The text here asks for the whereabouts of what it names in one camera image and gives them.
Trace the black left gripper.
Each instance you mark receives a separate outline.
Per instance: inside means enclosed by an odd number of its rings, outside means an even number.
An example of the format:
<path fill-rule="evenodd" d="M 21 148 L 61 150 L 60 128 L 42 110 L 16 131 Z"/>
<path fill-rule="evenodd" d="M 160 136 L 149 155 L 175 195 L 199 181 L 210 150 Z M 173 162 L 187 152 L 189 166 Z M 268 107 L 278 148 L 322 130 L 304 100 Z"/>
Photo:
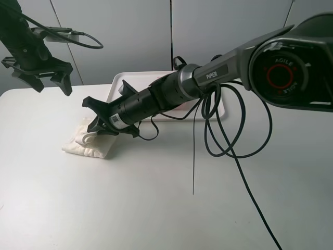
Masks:
<path fill-rule="evenodd" d="M 2 59 L 6 68 L 15 71 L 11 76 L 26 83 L 28 86 L 42 92 L 44 85 L 34 75 L 50 75 L 51 82 L 55 83 L 66 96 L 72 93 L 70 74 L 73 67 L 69 62 L 52 56 L 44 43 L 48 32 L 42 28 L 22 28 L 12 30 L 1 28 L 1 42 L 10 52 L 10 57 Z"/>

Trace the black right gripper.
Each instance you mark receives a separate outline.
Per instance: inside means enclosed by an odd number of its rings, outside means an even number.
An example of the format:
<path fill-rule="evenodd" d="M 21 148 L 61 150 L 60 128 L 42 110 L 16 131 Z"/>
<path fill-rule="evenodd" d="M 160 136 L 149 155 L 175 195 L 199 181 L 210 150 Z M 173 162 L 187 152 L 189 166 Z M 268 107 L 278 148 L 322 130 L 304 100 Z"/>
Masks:
<path fill-rule="evenodd" d="M 88 125 L 87 132 L 112 136 L 123 133 L 138 137 L 139 128 L 135 127 L 135 124 L 148 117 L 154 117 L 161 111 L 157 96 L 162 82 L 163 79 L 158 78 L 137 94 L 129 97 L 121 95 L 110 103 L 86 97 L 82 106 L 96 114 Z"/>

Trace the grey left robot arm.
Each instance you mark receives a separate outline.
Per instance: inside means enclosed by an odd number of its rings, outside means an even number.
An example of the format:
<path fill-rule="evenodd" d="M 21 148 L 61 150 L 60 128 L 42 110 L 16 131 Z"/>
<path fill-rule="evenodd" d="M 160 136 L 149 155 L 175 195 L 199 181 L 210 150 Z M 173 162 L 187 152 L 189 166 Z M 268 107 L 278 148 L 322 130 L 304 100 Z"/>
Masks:
<path fill-rule="evenodd" d="M 1 60 L 5 68 L 13 69 L 11 76 L 37 92 L 42 92 L 42 78 L 49 78 L 66 96 L 72 93 L 69 62 L 52 56 L 44 43 L 45 32 L 30 28 L 17 1 L 1 1 L 1 42 L 10 57 Z"/>

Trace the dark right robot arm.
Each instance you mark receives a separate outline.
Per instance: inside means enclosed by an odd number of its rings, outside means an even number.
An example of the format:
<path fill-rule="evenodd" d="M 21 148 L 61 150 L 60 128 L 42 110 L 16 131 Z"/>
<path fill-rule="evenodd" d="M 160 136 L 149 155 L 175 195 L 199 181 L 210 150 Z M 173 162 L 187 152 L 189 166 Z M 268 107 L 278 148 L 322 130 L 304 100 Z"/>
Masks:
<path fill-rule="evenodd" d="M 124 82 L 120 97 L 111 103 L 87 97 L 83 107 L 96 114 L 87 130 L 137 137 L 137 122 L 235 79 L 276 107 L 331 112 L 332 13 L 260 36 L 204 66 L 184 65 L 141 91 Z"/>

